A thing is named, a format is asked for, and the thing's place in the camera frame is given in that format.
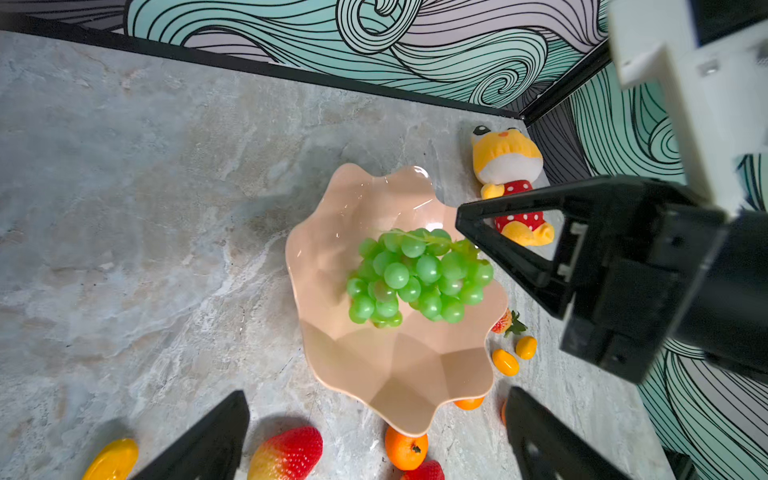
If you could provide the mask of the lone yellow kumquat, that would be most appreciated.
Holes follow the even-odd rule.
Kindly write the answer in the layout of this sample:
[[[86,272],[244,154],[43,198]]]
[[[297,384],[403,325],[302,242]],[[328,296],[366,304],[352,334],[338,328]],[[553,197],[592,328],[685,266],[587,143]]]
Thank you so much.
[[[109,443],[87,468],[83,480],[126,480],[139,457],[139,447],[133,439]]]

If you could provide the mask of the orange mandarin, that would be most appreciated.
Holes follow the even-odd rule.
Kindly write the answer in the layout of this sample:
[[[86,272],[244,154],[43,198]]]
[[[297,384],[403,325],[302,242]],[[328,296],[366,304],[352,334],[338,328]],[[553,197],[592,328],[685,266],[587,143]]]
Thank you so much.
[[[454,405],[464,411],[472,411],[478,409],[484,402],[484,397],[462,399],[454,401]]]
[[[507,403],[508,403],[508,400],[505,400],[503,402],[503,404],[501,406],[501,410],[500,410],[500,417],[501,417],[501,420],[502,420],[502,424],[504,425],[505,428],[507,426],[507,414],[506,414]]]
[[[429,449],[427,434],[410,437],[388,426],[385,450],[389,461],[401,471],[416,470],[425,461]]]

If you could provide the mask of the orange mandarin centre right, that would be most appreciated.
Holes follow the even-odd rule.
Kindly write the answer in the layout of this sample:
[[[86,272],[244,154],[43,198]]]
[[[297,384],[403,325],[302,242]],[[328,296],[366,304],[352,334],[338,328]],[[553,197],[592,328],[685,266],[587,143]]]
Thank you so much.
[[[454,405],[464,411],[472,411],[478,409],[484,402],[484,397],[462,399],[454,401]]]

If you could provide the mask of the yellow kumquat right pair inner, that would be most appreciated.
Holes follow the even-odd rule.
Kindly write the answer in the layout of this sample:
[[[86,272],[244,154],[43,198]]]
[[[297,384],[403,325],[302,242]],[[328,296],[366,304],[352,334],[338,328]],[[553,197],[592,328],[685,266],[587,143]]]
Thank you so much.
[[[514,355],[503,349],[497,349],[492,353],[492,362],[500,373],[508,377],[514,377],[520,371]]]

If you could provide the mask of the green grape bunch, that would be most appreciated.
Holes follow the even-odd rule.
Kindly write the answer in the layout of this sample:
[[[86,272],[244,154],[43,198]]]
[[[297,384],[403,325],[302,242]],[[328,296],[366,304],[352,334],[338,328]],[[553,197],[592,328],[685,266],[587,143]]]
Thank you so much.
[[[349,319],[376,328],[402,324],[403,306],[433,322],[458,324],[469,306],[484,300],[494,276],[469,240],[444,229],[391,229],[358,245],[360,264],[350,272]]]

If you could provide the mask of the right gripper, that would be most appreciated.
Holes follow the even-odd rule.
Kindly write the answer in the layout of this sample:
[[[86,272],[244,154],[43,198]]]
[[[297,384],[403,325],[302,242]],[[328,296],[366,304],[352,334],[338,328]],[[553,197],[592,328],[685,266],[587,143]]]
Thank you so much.
[[[767,216],[654,180],[593,178],[461,205],[456,228],[547,313],[560,347],[643,380],[668,340],[767,379]]]

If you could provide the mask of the pink scalloped fruit bowl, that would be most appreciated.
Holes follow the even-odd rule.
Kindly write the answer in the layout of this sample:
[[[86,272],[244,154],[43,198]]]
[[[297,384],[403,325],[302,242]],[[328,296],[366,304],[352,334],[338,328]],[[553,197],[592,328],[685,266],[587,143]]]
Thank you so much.
[[[457,323],[430,319],[415,302],[432,299],[435,288],[420,282],[413,260],[386,253],[403,231],[440,229],[458,239],[456,215],[420,167],[376,177],[347,163],[286,244],[314,375],[410,437],[425,434],[441,406],[485,396],[493,384],[485,340],[506,310],[503,286],[485,284]]]

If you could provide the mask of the orange mandarin lower left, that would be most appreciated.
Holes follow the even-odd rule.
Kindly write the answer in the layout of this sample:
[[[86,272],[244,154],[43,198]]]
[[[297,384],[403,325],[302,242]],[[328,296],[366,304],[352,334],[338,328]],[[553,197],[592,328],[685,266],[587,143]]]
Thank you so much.
[[[508,403],[508,400],[505,400],[503,402],[503,404],[501,406],[501,410],[500,410],[500,417],[501,417],[501,420],[502,420],[502,424],[504,425],[505,428],[507,426],[507,414],[506,414],[507,403]]]

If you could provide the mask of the yellow kumquat right pair outer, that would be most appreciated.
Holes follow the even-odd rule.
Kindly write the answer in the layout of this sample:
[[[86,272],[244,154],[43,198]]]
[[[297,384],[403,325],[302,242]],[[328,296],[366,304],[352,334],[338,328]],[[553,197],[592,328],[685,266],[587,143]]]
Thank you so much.
[[[537,351],[538,342],[532,336],[524,336],[517,340],[515,353],[522,360],[531,360]]]

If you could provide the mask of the strawberry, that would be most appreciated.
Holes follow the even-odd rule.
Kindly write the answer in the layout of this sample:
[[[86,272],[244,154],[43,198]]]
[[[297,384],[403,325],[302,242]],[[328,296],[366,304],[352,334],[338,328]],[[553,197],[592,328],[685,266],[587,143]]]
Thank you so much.
[[[323,454],[323,438],[312,426],[286,431],[265,441],[254,453],[248,480],[304,480]]]
[[[438,461],[429,460],[414,470],[406,471],[401,480],[445,480],[445,474]]]
[[[520,321],[520,313],[509,308],[505,310],[502,317],[491,328],[493,333],[503,335],[504,337],[521,335],[527,330],[528,327]]]

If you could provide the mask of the orange mandarin upper centre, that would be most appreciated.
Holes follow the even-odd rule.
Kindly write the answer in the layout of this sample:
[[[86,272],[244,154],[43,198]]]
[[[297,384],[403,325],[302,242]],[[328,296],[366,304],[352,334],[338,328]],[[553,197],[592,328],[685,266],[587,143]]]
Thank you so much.
[[[388,426],[385,450],[389,461],[401,471],[416,470],[425,461],[429,449],[427,434],[410,437]]]

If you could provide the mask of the yellow kumquat pair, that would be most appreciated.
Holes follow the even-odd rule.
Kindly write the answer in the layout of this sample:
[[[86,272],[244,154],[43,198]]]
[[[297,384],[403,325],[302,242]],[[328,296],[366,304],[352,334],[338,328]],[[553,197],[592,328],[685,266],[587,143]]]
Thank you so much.
[[[520,371],[514,355],[503,349],[497,349],[492,353],[492,362],[500,373],[508,377],[514,377]]]
[[[517,340],[515,353],[522,360],[531,360],[537,351],[538,342],[532,336],[524,336]]]

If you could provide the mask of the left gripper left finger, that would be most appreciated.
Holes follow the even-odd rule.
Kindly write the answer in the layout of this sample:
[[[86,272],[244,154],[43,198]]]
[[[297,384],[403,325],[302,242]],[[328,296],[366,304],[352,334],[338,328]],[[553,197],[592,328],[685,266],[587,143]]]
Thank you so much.
[[[134,478],[233,479],[249,421],[245,393],[233,391]]]

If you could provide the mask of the yellow chick plush toy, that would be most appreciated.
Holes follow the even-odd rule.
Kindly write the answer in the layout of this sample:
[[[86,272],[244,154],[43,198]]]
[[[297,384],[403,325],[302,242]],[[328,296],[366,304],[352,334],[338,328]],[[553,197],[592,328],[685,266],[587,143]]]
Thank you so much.
[[[533,182],[543,171],[543,157],[518,129],[492,131],[479,125],[472,132],[471,144],[473,171],[482,184],[483,200],[533,190]],[[524,247],[548,245],[555,238],[554,227],[541,211],[503,214],[493,223],[502,236]]]

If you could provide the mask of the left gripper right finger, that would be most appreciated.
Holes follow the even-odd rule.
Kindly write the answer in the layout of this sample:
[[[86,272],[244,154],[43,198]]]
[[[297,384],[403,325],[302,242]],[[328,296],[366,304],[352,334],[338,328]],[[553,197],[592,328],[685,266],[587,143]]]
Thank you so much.
[[[509,391],[505,418],[508,442],[523,479],[627,477],[520,387]]]

